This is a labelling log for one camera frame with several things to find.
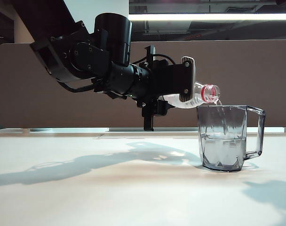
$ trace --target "clear plastic pitcher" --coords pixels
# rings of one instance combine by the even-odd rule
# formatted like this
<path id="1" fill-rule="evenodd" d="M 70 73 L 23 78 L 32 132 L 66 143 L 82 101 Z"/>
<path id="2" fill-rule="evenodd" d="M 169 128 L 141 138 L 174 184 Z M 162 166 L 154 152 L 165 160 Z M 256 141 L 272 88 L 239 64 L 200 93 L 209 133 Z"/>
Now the clear plastic pitcher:
<path id="1" fill-rule="evenodd" d="M 265 111 L 256 107 L 198 106 L 199 153 L 203 166 L 218 171 L 240 171 L 244 160 L 262 153 Z M 246 151 L 247 111 L 259 115 L 257 147 Z"/>

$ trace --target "plastic bottle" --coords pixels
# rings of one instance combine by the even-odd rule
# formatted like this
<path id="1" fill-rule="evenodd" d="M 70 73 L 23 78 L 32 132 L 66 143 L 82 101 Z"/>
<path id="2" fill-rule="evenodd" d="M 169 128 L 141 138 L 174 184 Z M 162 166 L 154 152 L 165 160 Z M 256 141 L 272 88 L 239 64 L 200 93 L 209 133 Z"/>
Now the plastic bottle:
<path id="1" fill-rule="evenodd" d="M 168 101 L 169 104 L 178 108 L 194 108 L 201 104 L 216 103 L 219 100 L 220 90 L 218 86 L 211 84 L 194 83 L 192 99 L 182 102 L 179 94 L 160 96 L 159 99 Z"/>

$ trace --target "white table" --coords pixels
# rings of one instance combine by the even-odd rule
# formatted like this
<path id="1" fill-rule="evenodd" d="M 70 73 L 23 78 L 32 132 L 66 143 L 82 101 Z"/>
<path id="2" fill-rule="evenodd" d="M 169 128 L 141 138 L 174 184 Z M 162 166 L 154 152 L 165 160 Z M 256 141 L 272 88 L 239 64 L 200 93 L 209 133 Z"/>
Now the white table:
<path id="1" fill-rule="evenodd" d="M 193 132 L 0 130 L 0 226 L 286 226 L 286 133 L 263 144 L 219 173 Z"/>

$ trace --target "cable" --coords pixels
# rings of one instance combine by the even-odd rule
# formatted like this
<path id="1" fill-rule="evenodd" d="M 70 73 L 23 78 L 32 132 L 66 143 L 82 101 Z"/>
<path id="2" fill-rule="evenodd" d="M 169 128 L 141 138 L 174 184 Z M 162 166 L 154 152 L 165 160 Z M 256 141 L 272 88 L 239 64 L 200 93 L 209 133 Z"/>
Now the cable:
<path id="1" fill-rule="evenodd" d="M 172 64 L 175 64 L 175 61 L 171 58 L 171 57 L 169 57 L 169 56 L 167 56 L 167 55 L 164 55 L 164 54 L 152 54 L 153 56 L 155 56 L 155 57 L 164 57 L 164 58 L 167 58 L 168 60 L 170 60 L 170 62 L 172 63 Z"/>
<path id="2" fill-rule="evenodd" d="M 167 58 L 168 60 L 170 60 L 170 62 L 172 63 L 172 64 L 175 64 L 175 61 L 171 58 L 171 57 L 169 57 L 169 56 L 167 56 L 167 55 L 164 55 L 164 54 L 152 54 L 152 56 L 155 56 L 155 57 L 164 57 L 164 58 Z M 137 60 L 137 61 L 135 61 L 135 62 L 133 62 L 132 64 L 137 64 L 137 63 L 140 63 L 140 62 L 142 62 L 143 60 L 146 60 L 146 58 L 147 57 L 143 57 L 142 59 L 140 59 L 140 60 Z"/>
<path id="3" fill-rule="evenodd" d="M 84 87 L 79 87 L 77 89 L 74 89 L 70 86 L 68 86 L 66 83 L 64 82 L 60 82 L 57 81 L 62 87 L 64 87 L 66 90 L 72 92 L 72 93 L 80 93 L 80 92 L 85 92 L 85 91 L 89 91 L 89 90 L 93 90 L 96 87 L 96 84 L 92 84 L 92 85 L 88 85 L 88 86 L 84 86 Z"/>
<path id="4" fill-rule="evenodd" d="M 137 63 L 142 62 L 143 60 L 146 60 L 146 58 L 147 57 L 143 57 L 142 59 L 137 60 L 137 61 L 133 62 L 132 64 L 136 65 Z"/>

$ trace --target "fluorescent light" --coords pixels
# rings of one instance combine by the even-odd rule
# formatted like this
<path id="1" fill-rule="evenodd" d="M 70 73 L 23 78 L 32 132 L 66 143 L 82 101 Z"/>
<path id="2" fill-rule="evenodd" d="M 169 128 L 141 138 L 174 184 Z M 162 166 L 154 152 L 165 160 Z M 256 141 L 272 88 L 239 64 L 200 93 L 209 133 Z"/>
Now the fluorescent light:
<path id="1" fill-rule="evenodd" d="M 283 14 L 130 14 L 130 21 L 286 20 Z"/>

